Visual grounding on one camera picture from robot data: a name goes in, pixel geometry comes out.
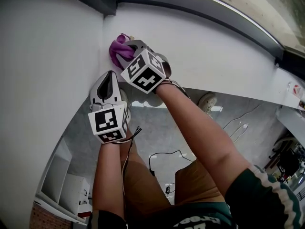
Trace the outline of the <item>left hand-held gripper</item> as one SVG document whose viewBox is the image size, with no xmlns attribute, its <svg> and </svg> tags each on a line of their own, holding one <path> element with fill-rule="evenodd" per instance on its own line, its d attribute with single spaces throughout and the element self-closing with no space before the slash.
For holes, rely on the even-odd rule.
<svg viewBox="0 0 305 229">
<path fill-rule="evenodd" d="M 116 73 L 103 74 L 90 90 L 90 102 L 108 103 L 106 108 L 88 114 L 93 135 L 102 143 L 123 140 L 127 130 L 127 103 L 121 100 Z"/>
</svg>

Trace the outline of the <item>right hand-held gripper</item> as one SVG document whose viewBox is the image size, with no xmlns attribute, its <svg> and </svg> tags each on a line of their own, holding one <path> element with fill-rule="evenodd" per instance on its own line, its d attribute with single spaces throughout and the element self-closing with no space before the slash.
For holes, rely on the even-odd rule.
<svg viewBox="0 0 305 229">
<path fill-rule="evenodd" d="M 134 50 L 131 58 L 116 54 L 123 68 L 122 78 L 131 86 L 144 92 L 153 91 L 163 80 L 172 74 L 167 58 L 155 53 L 142 40 L 130 40 L 124 43 Z"/>
</svg>

